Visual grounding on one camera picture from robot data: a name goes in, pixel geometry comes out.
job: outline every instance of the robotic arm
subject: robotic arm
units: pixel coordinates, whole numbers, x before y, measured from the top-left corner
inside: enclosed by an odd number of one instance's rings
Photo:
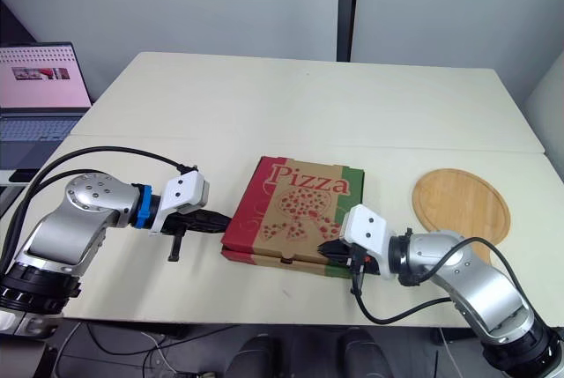
[[[177,261],[187,230],[220,233],[229,218],[201,210],[209,183],[196,170],[170,180],[162,196],[151,186],[126,184],[108,174],[71,180],[57,209],[44,217],[0,281],[0,334],[49,337],[62,320],[79,279],[102,246],[108,227],[172,234],[169,261]]]
[[[353,279],[372,256],[384,278],[418,285],[464,237],[451,231],[395,236],[386,221],[359,204],[346,214],[340,240],[351,248]],[[447,291],[493,367],[513,377],[564,377],[562,342],[536,315],[509,279],[482,262],[470,245],[460,248],[430,278]]]

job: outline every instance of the blue ring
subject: blue ring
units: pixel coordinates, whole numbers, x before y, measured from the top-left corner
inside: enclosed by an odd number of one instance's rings
[[[137,213],[137,222],[135,223],[135,228],[143,228],[145,226],[146,220],[151,215],[149,207],[151,206],[151,186],[143,186],[143,200],[141,201],[141,206],[139,207],[139,212]]]

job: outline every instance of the laptop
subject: laptop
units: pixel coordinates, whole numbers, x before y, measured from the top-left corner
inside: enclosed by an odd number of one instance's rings
[[[40,168],[91,106],[71,43],[0,48],[0,169]]]

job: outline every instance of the laptop screen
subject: laptop screen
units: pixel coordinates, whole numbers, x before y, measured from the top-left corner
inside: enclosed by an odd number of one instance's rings
[[[0,107],[90,107],[71,44],[0,48]]]

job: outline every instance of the laptop keyboard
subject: laptop keyboard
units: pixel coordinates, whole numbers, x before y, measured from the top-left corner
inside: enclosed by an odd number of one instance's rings
[[[0,139],[4,142],[61,141],[77,122],[77,119],[1,121]]]

